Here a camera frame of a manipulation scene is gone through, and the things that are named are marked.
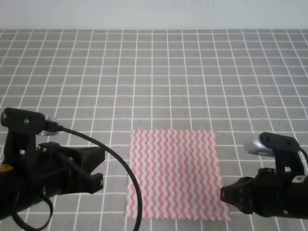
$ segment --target white grid line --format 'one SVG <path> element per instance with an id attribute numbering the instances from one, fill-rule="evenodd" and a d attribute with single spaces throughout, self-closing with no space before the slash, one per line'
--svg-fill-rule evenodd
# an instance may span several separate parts
<path id="1" fill-rule="evenodd" d="M 99 85 L 101 84 L 101 80 L 102 80 L 102 72 L 103 72 L 103 63 L 104 63 L 104 58 L 105 58 L 105 52 L 103 54 L 103 60 L 102 60 L 102 67 L 101 67 L 101 77 L 100 77 L 100 80 L 99 80 Z M 96 109 L 97 109 L 97 101 L 98 101 L 98 95 L 99 95 L 99 91 L 100 89 L 97 88 L 97 97 L 96 97 L 96 100 L 95 100 L 95 108 L 94 108 L 94 113 L 93 113 L 93 122 L 92 122 L 92 128 L 91 128 L 91 131 L 93 131 L 93 125 L 94 125 L 94 118 L 95 118 L 95 113 L 96 113 Z M 101 208 L 101 217 L 100 217 L 100 226 L 99 226 L 99 230 L 101 230 L 102 228 L 102 219 L 103 219 L 103 202 L 102 202 L 102 208 Z"/>
<path id="2" fill-rule="evenodd" d="M 115 117 L 115 105 L 116 105 L 116 99 L 114 99 L 114 109 L 113 109 L 113 115 L 112 115 L 112 122 L 111 122 L 111 131 L 113 130 L 113 125 L 114 125 L 114 117 Z M 111 141 L 112 141 L 112 132 L 110 133 L 110 140 L 109 140 L 109 147 L 111 146 Z M 106 167 L 106 178 L 105 178 L 105 188 L 104 188 L 104 193 L 106 192 L 106 188 L 107 188 L 107 176 L 108 176 L 108 168 L 109 168 L 109 159 L 110 159 L 110 154 L 108 153 L 108 157 L 107 157 L 107 167 Z M 104 202 L 105 202 L 105 196 L 103 196 L 103 202 L 102 202 L 102 213 L 104 211 Z M 101 220 L 100 220 L 100 227 L 99 227 L 99 230 L 102 229 L 103 225 L 102 225 L 102 215 L 101 215 Z"/>
<path id="3" fill-rule="evenodd" d="M 222 81 L 222 77 L 221 77 L 220 66 L 218 66 L 218 68 L 219 68 L 219 74 L 220 74 L 220 81 L 221 81 L 221 84 L 222 84 L 222 86 L 223 86 L 223 81 Z M 223 94 L 224 94 L 224 99 L 225 99 L 226 106 L 228 106 L 228 102 L 227 102 L 225 90 L 224 90 L 224 88 L 222 88 L 222 89 L 223 89 Z M 230 128 L 231 128 L 231 131 L 232 131 L 233 143 L 236 144 L 236 142 L 235 142 L 235 137 L 234 137 L 234 133 L 233 133 L 233 127 L 232 127 L 232 123 L 231 123 L 231 120 L 230 120 L 230 113 L 229 113 L 229 108 L 228 108 L 228 107 L 227 107 L 227 112 L 228 112 L 228 116 L 229 116 Z M 240 158 L 239 158 L 239 155 L 238 155 L 237 148 L 235 148 L 235 152 L 236 152 L 236 156 L 237 156 L 238 165 L 239 165 L 239 168 L 240 168 L 240 173 L 241 173 L 241 176 L 243 176 L 243 171 L 242 171 L 242 167 L 241 167 Z"/>
<path id="4" fill-rule="evenodd" d="M 81 78 L 81 84 L 80 84 L 80 88 L 79 88 L 79 94 L 78 94 L 78 98 L 77 98 L 76 108 L 75 108 L 75 111 L 74 111 L 74 117 L 73 117 L 73 122 L 72 122 L 72 128 L 71 129 L 73 129 L 73 126 L 74 126 L 74 120 L 75 120 L 76 112 L 77 112 L 77 109 L 78 109 L 78 102 L 79 102 L 80 93 L 81 93 L 81 86 L 82 86 L 82 82 L 83 82 L 83 79 L 84 79 L 85 72 L 86 72 L 86 68 L 84 68 L 83 75 L 82 75 L 82 78 Z M 70 142 L 71 136 L 72 135 L 69 134 L 69 136 L 68 136 L 68 143 Z M 79 211 L 80 200 L 81 200 L 81 194 L 79 194 L 79 196 L 78 196 L 77 212 Z M 75 222 L 74 222 L 74 228 L 73 228 L 74 231 L 76 230 L 77 218 L 78 218 L 78 214 L 76 214 L 76 216 L 75 216 Z"/>

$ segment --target red and white cloth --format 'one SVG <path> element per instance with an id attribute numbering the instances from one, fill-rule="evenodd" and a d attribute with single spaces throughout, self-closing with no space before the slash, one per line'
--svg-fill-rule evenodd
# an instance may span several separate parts
<path id="1" fill-rule="evenodd" d="M 230 219 L 220 200 L 214 131 L 133 130 L 129 165 L 141 188 L 143 218 Z M 136 192 L 129 179 L 126 217 L 136 215 Z"/>

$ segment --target grid table surface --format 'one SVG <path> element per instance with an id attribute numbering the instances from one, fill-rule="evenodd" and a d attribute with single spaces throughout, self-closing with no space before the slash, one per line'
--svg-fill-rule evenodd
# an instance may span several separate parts
<path id="1" fill-rule="evenodd" d="M 47 113 L 128 159 L 134 128 L 217 131 L 225 184 L 254 176 L 272 159 L 246 154 L 243 141 L 272 131 L 308 150 L 308 30 L 0 30 L 0 109 Z M 6 129 L 0 128 L 0 160 Z M 60 133 L 61 145 L 88 142 Z M 54 197 L 47 231 L 129 231 L 127 174 L 111 156 L 96 169 L 95 195 Z M 303 220 L 243 215 L 231 221 L 149 220 L 142 231 L 305 230 Z M 47 207 L 21 212 L 42 225 Z M 0 230 L 21 230 L 11 218 Z"/>

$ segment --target screw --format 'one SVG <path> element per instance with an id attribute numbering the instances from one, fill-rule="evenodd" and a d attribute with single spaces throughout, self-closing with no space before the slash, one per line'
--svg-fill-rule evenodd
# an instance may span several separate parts
<path id="1" fill-rule="evenodd" d="M 43 195 L 46 195 L 46 186 L 45 185 L 42 188 L 42 193 L 43 193 Z"/>

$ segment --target cloth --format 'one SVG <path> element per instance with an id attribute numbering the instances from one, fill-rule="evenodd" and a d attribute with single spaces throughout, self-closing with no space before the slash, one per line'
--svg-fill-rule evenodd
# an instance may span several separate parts
<path id="1" fill-rule="evenodd" d="M 141 188 L 143 218 L 230 219 L 220 200 L 214 131 L 133 130 L 129 165 Z M 137 197 L 129 179 L 126 217 L 136 215 Z"/>

